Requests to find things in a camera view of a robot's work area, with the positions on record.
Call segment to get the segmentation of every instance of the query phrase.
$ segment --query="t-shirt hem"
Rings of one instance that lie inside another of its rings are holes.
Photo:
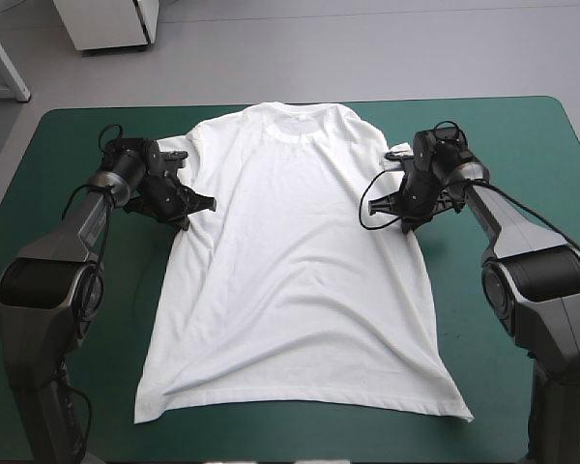
[[[136,401],[134,423],[154,421],[165,411],[194,406],[251,401],[319,401],[326,403],[351,404],[380,409],[392,409],[430,416],[453,416],[472,421],[473,415],[463,399],[425,400],[375,394],[366,391],[341,391],[322,388],[249,388],[204,391],[181,391],[163,399]]]

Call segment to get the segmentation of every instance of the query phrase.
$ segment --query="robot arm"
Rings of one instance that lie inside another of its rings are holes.
[[[413,158],[389,157],[404,179],[399,191],[369,201],[369,213],[398,216],[406,233],[449,208],[471,208],[489,239],[481,258],[485,296],[507,334],[535,360],[522,462],[579,464],[580,248],[522,216],[512,198],[489,184],[464,132],[446,123],[452,126],[417,132]]]
[[[82,186],[83,201],[54,231],[22,248],[0,278],[4,363],[35,462],[100,462],[86,452],[90,422],[82,433],[71,395],[81,393],[69,385],[64,358],[83,342],[101,302],[112,210],[187,229],[188,215],[216,208],[215,198],[178,180],[187,153],[161,153],[154,140],[123,138],[122,128],[102,151],[100,168]],[[136,191],[141,196],[133,198]]]

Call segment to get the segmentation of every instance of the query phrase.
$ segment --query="green tabletop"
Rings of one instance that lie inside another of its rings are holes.
[[[347,103],[390,145],[452,119],[492,181],[544,213],[580,243],[580,144],[546,97]],[[43,117],[0,207],[0,273],[17,250],[55,226],[69,194],[98,167],[99,130],[161,138],[243,106],[95,108]],[[513,461],[526,449],[531,361],[514,347],[480,285],[487,243],[470,211],[418,232],[432,280],[439,346],[476,420],[466,423],[360,406],[272,401],[187,408],[133,425],[174,232],[116,212],[105,255],[105,298],[83,347],[68,356],[74,386],[95,410],[90,450],[106,460]],[[29,458],[7,385],[0,343],[0,458]],[[85,408],[79,408],[84,419]]]

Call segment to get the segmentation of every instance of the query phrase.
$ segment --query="black cable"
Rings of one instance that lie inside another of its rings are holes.
[[[80,322],[90,322],[92,320],[91,316],[95,314],[95,312],[97,311],[97,308],[101,304],[102,296],[104,293],[103,279],[101,277],[101,266],[102,266],[103,257],[105,255],[105,246],[107,244],[107,237],[109,235],[109,223],[110,223],[110,218],[111,218],[111,211],[116,206],[114,204],[114,197],[111,194],[111,190],[113,189],[113,186],[99,187],[99,186],[95,186],[93,184],[83,184],[83,185],[77,187],[71,193],[71,196],[69,197],[69,201],[67,202],[67,205],[65,206],[65,209],[62,212],[62,219],[65,218],[65,216],[67,215],[67,212],[69,211],[69,208],[71,207],[71,204],[73,203],[73,200],[75,199],[75,196],[82,189],[88,189],[90,191],[97,191],[97,192],[102,193],[103,201],[105,203],[105,224],[103,225],[103,238],[101,239],[101,246],[99,248],[97,262],[95,263],[93,278],[91,280],[91,283],[86,288],[86,294],[85,294],[85,297],[82,299],[81,306],[80,306],[80,312],[78,314],[78,321],[75,324],[77,336],[80,338],[83,336],[83,333],[81,331],[81,328],[79,327],[79,323]],[[92,298],[93,289],[94,289],[97,281],[99,282],[99,284],[101,286],[99,299],[97,300],[97,304],[95,304],[95,307],[93,307],[89,310],[88,305],[90,303],[90,299]]]
[[[86,402],[86,408],[88,409],[88,420],[86,421],[86,431],[84,432],[84,447],[88,448],[88,437],[90,436],[90,429],[93,424],[93,403],[88,395],[82,390],[78,390],[63,381],[60,382],[60,385],[67,389],[69,392],[75,393]]]
[[[365,200],[365,196],[367,195],[367,193],[369,192],[369,190],[371,189],[371,186],[374,185],[374,183],[378,180],[378,178],[380,176],[382,176],[383,174],[385,174],[386,172],[392,172],[392,171],[388,171],[387,169],[385,169],[384,171],[379,172],[376,177],[374,177],[371,182],[369,183],[369,185],[367,186],[367,188],[365,189],[365,191],[363,192],[363,195],[361,195],[361,201],[359,202],[359,224],[361,225],[361,227],[363,229],[366,230],[380,230],[380,229],[384,229],[385,227],[389,227],[391,224],[398,222],[401,219],[400,217],[396,217],[395,219],[390,220],[389,222],[386,222],[382,225],[376,225],[376,226],[372,226],[372,225],[365,225],[365,223],[363,222],[363,201]]]
[[[107,153],[105,151],[105,149],[103,148],[103,145],[102,145],[103,136],[105,135],[105,133],[107,131],[109,131],[110,129],[113,129],[113,128],[118,128],[118,135],[116,135],[116,137],[114,137],[114,138],[123,138],[123,127],[120,124],[108,124],[103,129],[101,129],[101,132],[99,132],[99,139],[97,141],[97,143],[99,144],[99,150],[101,150],[102,153],[104,153],[105,155],[108,155],[108,156],[111,156],[111,153]]]

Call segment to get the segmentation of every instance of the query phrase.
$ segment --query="gray floor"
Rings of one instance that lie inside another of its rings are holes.
[[[575,0],[167,0],[149,51],[94,57],[27,0],[0,40],[33,93],[0,101],[0,200],[60,107],[550,95],[580,138]]]

